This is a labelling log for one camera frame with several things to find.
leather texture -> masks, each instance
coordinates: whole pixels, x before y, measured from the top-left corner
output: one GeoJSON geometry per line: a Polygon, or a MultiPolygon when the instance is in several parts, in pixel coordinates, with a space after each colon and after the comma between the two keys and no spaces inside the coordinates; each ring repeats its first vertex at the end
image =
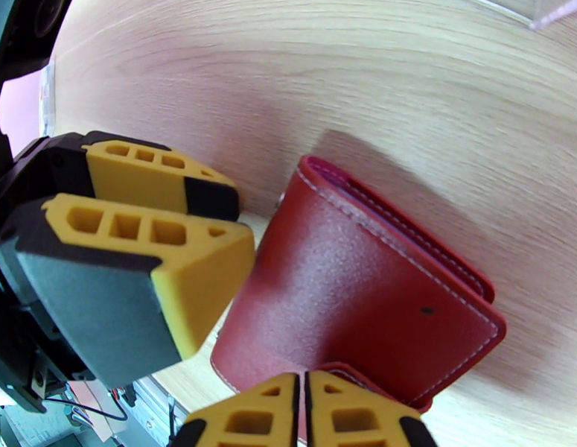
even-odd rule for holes
{"type": "Polygon", "coordinates": [[[301,159],[211,358],[237,391],[325,370],[419,410],[505,336],[494,289],[345,171],[301,159]]]}

wooden table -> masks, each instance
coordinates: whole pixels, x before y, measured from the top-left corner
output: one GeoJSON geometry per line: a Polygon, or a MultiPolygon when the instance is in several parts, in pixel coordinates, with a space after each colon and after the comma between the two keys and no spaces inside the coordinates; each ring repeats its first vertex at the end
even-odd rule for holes
{"type": "MultiPolygon", "coordinates": [[[[259,235],[302,154],[377,187],[509,319],[424,417],[440,446],[577,446],[577,15],[535,34],[465,0],[74,0],[56,56],[57,132],[189,152],[259,235]]],[[[213,341],[157,375],[188,409],[231,395],[213,341]]]]}

wallet stitching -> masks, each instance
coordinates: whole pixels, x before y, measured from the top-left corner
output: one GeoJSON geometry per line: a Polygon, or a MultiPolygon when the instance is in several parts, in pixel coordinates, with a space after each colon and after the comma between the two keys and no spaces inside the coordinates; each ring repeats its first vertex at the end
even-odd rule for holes
{"type": "Polygon", "coordinates": [[[333,368],[331,370],[328,370],[328,373],[333,373],[334,375],[342,375],[345,376],[347,379],[353,381],[355,384],[357,384],[359,387],[362,387],[363,389],[367,389],[369,390],[369,386],[367,386],[365,383],[363,383],[361,380],[355,378],[353,375],[351,375],[348,372],[345,372],[344,370],[338,369],[338,368],[333,368]]]}
{"type": "Polygon", "coordinates": [[[216,364],[214,363],[214,356],[211,356],[211,357],[210,357],[209,363],[210,363],[211,367],[214,369],[214,371],[216,372],[216,374],[218,375],[218,377],[219,377],[222,381],[224,381],[224,384],[226,384],[228,387],[230,387],[230,388],[231,388],[233,391],[235,391],[236,393],[239,393],[239,392],[238,392],[238,389],[237,389],[235,386],[233,386],[233,385],[230,383],[230,381],[224,377],[224,375],[222,374],[222,372],[219,371],[218,367],[216,367],[216,364]]]}
{"type": "Polygon", "coordinates": [[[406,225],[404,222],[402,222],[400,219],[398,219],[396,216],[394,216],[393,213],[389,212],[387,209],[385,209],[385,207],[381,206],[379,203],[375,202],[374,200],[372,200],[367,194],[365,194],[364,192],[362,192],[360,189],[358,189],[357,187],[354,187],[346,178],[344,178],[344,176],[339,175],[336,172],[333,172],[330,169],[327,168],[321,168],[318,165],[311,165],[311,167],[313,167],[314,169],[321,171],[321,172],[326,172],[331,174],[332,176],[336,177],[338,180],[340,180],[341,182],[345,183],[350,189],[352,189],[353,191],[355,191],[357,194],[359,194],[362,198],[364,198],[366,200],[367,203],[372,204],[375,208],[379,209],[384,215],[386,215],[387,217],[389,217],[392,221],[394,221],[395,223],[397,223],[400,228],[405,229],[410,235],[414,236],[418,241],[420,241],[421,243],[423,243],[426,247],[429,247],[434,253],[437,253],[439,256],[441,256],[444,260],[450,262],[453,266],[456,267],[457,270],[459,270],[462,274],[464,274],[466,277],[468,277],[472,282],[474,282],[474,284],[476,285],[476,288],[478,290],[478,292],[480,293],[480,296],[484,299],[485,298],[485,294],[486,294],[486,290],[485,287],[482,285],[482,283],[475,277],[473,276],[470,272],[468,272],[468,270],[466,270],[465,268],[463,268],[460,263],[458,263],[457,261],[455,261],[454,259],[452,259],[451,257],[447,256],[442,250],[438,249],[437,247],[435,247],[434,245],[432,245],[429,241],[427,241],[427,239],[423,238],[422,235],[420,235],[417,231],[415,231],[411,226],[406,225]]]}
{"type": "Polygon", "coordinates": [[[311,190],[313,190],[314,192],[316,192],[322,199],[324,199],[326,202],[330,203],[333,207],[338,208],[338,210],[340,210],[342,213],[344,213],[346,216],[348,216],[353,222],[355,222],[356,224],[360,225],[362,228],[364,228],[367,232],[371,233],[371,235],[373,235],[375,238],[378,238],[379,240],[381,240],[385,245],[389,246],[390,249],[394,250],[394,252],[396,252],[397,254],[399,254],[400,256],[402,256],[403,258],[405,258],[410,264],[412,264],[414,267],[416,267],[418,270],[420,270],[425,276],[429,277],[430,279],[432,279],[437,285],[441,286],[444,290],[446,290],[446,292],[448,292],[452,297],[454,297],[455,299],[457,299],[459,302],[461,302],[461,304],[463,304],[464,306],[466,306],[467,308],[470,309],[471,312],[473,312],[475,315],[478,316],[479,319],[481,319],[483,322],[486,322],[487,324],[489,324],[491,326],[491,328],[493,329],[493,334],[486,340],[484,341],[476,351],[474,351],[471,355],[469,355],[466,359],[464,359],[460,364],[458,364],[457,366],[455,366],[450,372],[446,373],[441,379],[439,379],[435,384],[433,384],[432,386],[430,386],[428,389],[426,389],[424,392],[422,392],[420,395],[416,396],[414,399],[408,400],[404,403],[406,403],[407,405],[415,402],[416,400],[419,400],[420,398],[422,398],[423,396],[427,395],[431,390],[435,389],[437,386],[439,386],[443,381],[446,381],[450,376],[452,376],[455,372],[457,372],[459,369],[461,369],[467,362],[469,362],[473,357],[475,357],[476,355],[478,355],[491,341],[493,341],[494,338],[497,337],[498,333],[499,333],[499,329],[497,328],[497,325],[495,323],[493,323],[491,320],[489,320],[485,315],[483,315],[482,313],[480,313],[475,307],[473,307],[472,305],[470,305],[468,303],[468,301],[464,300],[460,295],[458,295],[452,288],[450,288],[447,283],[443,282],[442,280],[440,280],[437,276],[434,276],[429,270],[425,269],[420,263],[418,263],[415,259],[413,259],[412,257],[408,256],[406,254],[406,252],[404,252],[403,250],[400,250],[396,247],[395,244],[393,244],[385,235],[383,235],[381,232],[377,232],[374,229],[372,229],[371,226],[369,226],[366,223],[363,223],[360,220],[357,220],[354,218],[354,213],[353,212],[349,212],[346,209],[344,209],[342,206],[339,206],[336,202],[334,202],[327,194],[324,194],[317,186],[315,186],[301,171],[300,168],[296,169],[296,173],[301,177],[301,179],[303,180],[303,182],[309,186],[309,188],[311,190]]]}

